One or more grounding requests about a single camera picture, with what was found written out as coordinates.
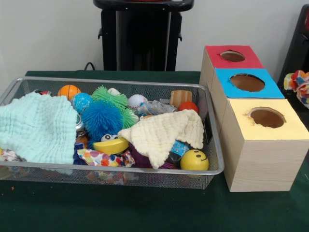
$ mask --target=black stand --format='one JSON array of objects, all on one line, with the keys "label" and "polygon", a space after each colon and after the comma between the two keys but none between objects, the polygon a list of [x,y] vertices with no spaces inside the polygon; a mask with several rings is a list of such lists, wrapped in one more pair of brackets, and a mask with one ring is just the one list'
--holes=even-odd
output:
[{"label": "black stand", "polygon": [[104,70],[175,71],[180,11],[194,0],[136,2],[93,0],[102,9]]},{"label": "black stand", "polygon": [[[282,93],[297,112],[307,129],[309,129],[309,109],[298,100],[296,94],[292,90],[286,91],[283,88],[285,76],[297,70],[303,70],[306,73],[309,72],[309,4],[304,5],[300,12],[278,82],[278,86]],[[309,161],[309,152],[307,153],[306,159]]]}]

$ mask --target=stacked boxes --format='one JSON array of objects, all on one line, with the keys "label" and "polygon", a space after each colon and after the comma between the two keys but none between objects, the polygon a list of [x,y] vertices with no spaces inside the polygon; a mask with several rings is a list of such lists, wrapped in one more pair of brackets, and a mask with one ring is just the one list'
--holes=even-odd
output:
[{"label": "stacked boxes", "polygon": [[207,85],[230,191],[288,191],[309,132],[249,46],[206,46]]}]

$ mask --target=yellow smiley face ball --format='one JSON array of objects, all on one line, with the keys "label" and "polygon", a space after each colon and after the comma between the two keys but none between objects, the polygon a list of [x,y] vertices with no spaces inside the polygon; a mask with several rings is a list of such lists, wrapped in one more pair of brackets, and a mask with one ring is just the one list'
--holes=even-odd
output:
[{"label": "yellow smiley face ball", "polygon": [[206,171],[209,168],[209,161],[203,152],[189,150],[180,160],[180,167],[183,170]]}]

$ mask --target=blue box top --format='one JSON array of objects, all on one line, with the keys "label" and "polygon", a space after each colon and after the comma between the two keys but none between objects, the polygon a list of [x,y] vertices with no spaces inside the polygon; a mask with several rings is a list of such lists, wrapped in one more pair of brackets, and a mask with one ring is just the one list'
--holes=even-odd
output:
[{"label": "blue box top", "polygon": [[284,99],[266,69],[215,69],[229,98]]}]

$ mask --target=metal mesh basket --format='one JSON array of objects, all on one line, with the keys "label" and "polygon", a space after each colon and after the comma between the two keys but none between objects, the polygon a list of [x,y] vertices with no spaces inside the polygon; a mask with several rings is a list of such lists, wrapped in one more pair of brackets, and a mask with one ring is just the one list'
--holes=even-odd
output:
[{"label": "metal mesh basket", "polygon": [[212,137],[202,151],[207,155],[210,166],[208,171],[187,171],[169,169],[142,169],[123,167],[94,167],[83,165],[65,165],[30,162],[0,161],[0,179],[18,181],[39,181],[57,183],[107,184],[128,186],[149,186],[165,188],[205,189],[214,175],[224,169],[224,162],[218,138],[211,96],[207,88],[199,85],[143,83],[125,81],[84,80],[66,78],[23,77],[13,81],[0,97],[0,106],[9,104],[36,89],[57,93],[64,85],[75,85],[82,92],[92,94],[96,88],[104,85],[115,88],[127,96],[141,94],[149,100],[169,99],[173,90],[189,90],[193,102],[199,108],[204,121],[210,119]]}]

